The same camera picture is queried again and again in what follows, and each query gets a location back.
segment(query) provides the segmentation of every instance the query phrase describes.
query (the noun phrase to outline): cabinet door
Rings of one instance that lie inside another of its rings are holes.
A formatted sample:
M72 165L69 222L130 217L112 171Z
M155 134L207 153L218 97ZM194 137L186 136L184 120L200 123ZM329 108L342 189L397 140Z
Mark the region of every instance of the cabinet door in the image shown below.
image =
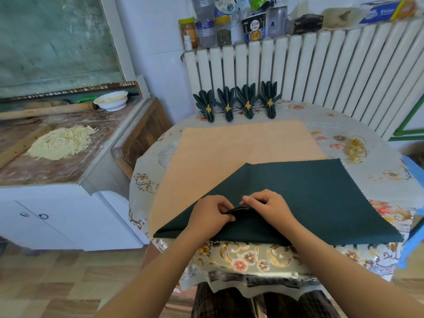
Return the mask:
M124 220L94 193L43 200L19 201L85 251L134 249L143 243Z
M0 235L13 243L33 250L77 249L72 241L17 202L2 202L0 207Z

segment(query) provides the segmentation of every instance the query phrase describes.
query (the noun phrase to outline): radiator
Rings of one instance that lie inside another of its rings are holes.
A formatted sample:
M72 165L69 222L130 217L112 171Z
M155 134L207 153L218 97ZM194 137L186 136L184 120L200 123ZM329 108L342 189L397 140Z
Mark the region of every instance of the radiator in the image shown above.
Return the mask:
M271 80L284 100L342 112L388 140L424 89L423 19L184 53L192 93Z

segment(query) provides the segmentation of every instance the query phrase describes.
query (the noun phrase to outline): plaid pants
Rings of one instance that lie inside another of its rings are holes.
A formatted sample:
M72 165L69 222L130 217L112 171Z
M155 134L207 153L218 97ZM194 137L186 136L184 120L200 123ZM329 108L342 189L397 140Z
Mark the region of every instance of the plaid pants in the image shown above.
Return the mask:
M320 290L300 296L299 301L288 295L265 293L259 296L259 306L268 318L340 318L337 310ZM206 282L197 286L192 318L254 318L251 301L236 288L213 293Z

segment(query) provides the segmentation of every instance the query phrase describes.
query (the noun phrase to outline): jar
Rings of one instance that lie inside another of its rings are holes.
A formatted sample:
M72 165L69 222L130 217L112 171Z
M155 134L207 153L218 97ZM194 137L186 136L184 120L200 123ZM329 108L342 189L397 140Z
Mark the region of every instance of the jar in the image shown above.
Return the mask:
M180 19L178 20L180 25L181 38L184 45L184 36L190 36L191 44L193 49L196 49L199 44L197 42L196 27L194 24L194 18Z
M202 48L212 48L217 45L215 21L204 20L196 22L196 34Z
M231 44L231 19L229 15L223 15L215 19L216 37L218 46Z
M214 19L215 0L193 0L193 7L199 20Z

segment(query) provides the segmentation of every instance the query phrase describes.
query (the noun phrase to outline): folded napkin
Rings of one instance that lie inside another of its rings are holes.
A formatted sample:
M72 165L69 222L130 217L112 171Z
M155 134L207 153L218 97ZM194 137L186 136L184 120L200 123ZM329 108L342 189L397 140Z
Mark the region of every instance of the folded napkin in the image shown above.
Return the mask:
M339 159L244 164L206 195L224 195L234 205L243 195L269 189L281 194L295 218L330 245L403 241L397 229L368 202ZM187 226L195 203L153 237L176 238ZM290 242L256 211L236 211L212 240Z

